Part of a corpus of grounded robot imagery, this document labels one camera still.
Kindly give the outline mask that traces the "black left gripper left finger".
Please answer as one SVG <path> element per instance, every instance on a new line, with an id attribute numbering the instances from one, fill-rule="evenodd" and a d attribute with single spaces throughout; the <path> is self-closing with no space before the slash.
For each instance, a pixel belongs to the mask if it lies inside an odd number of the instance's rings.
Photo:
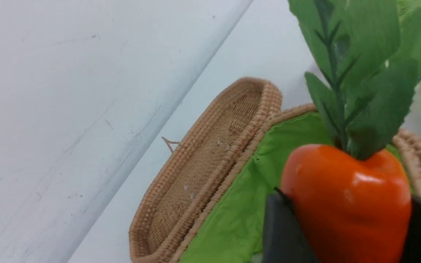
<path id="1" fill-rule="evenodd" d="M 317 263 L 294 212 L 293 201 L 278 187 L 265 201 L 263 263 Z"/>

